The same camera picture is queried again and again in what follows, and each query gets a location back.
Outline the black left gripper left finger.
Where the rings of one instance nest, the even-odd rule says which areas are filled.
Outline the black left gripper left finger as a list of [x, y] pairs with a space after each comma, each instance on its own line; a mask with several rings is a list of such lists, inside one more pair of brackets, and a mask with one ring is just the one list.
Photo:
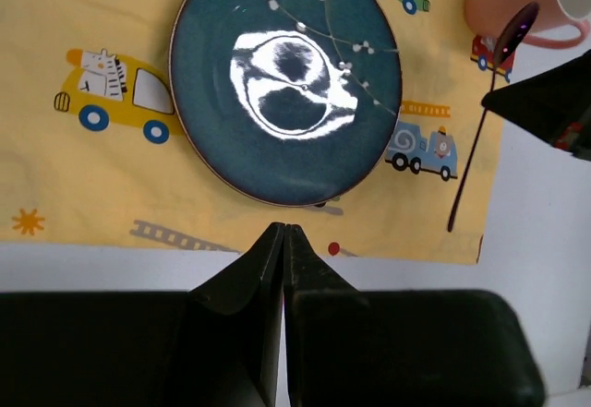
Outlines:
[[284, 226], [191, 292], [187, 405], [273, 406], [283, 298]]

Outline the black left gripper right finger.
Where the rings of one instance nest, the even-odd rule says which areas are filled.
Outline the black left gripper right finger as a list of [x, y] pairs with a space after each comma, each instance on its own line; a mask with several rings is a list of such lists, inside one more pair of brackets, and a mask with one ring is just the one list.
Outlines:
[[351, 406], [356, 332], [349, 316], [360, 292], [312, 248], [301, 226], [283, 240], [287, 385], [293, 406]]

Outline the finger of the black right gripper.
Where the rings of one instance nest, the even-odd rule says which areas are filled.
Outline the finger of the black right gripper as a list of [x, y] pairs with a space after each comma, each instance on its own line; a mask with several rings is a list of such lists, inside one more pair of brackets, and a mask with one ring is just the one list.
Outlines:
[[590, 53], [494, 90], [481, 104], [551, 147], [590, 160]]

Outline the purple metallic spoon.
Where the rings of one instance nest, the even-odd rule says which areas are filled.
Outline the purple metallic spoon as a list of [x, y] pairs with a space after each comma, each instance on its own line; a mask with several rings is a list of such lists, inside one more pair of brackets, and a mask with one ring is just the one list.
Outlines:
[[[512, 56], [518, 45], [525, 39], [526, 34], [533, 27], [539, 12], [539, 3], [531, 2], [521, 8], [512, 19], [506, 24], [501, 32], [500, 37], [496, 40], [492, 55], [493, 74], [491, 77], [489, 91], [495, 88], [496, 76], [498, 67], [503, 64], [510, 56]], [[469, 152], [464, 173], [461, 178], [456, 196], [454, 198], [449, 220], [447, 222], [447, 232], [451, 233], [455, 224], [457, 211], [460, 207], [460, 202], [464, 193], [464, 187], [469, 175], [469, 171], [476, 152], [477, 143], [479, 141], [483, 126], [485, 124], [488, 109], [484, 108], [480, 117], [475, 138]]]

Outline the yellow car-print cloth placemat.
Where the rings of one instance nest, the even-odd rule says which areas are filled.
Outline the yellow car-print cloth placemat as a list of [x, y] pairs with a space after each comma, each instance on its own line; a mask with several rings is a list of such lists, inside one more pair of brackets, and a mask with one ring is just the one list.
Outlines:
[[54, 108], [82, 51], [128, 55], [167, 68], [182, 0], [1, 0], [1, 237], [25, 243], [147, 247], [139, 221], [240, 251], [273, 221], [302, 226], [322, 255], [476, 264], [501, 148], [489, 115], [452, 232], [457, 190], [436, 174], [381, 162], [323, 208], [247, 198], [217, 178], [178, 126], [163, 144], [137, 126], [84, 128]]

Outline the teal ceramic plate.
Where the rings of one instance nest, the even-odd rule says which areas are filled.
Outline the teal ceramic plate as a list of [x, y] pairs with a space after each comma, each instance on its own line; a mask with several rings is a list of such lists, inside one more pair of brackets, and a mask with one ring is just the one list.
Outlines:
[[398, 46], [377, 0], [184, 0], [168, 68], [200, 158], [233, 189], [284, 207], [361, 183], [402, 101]]

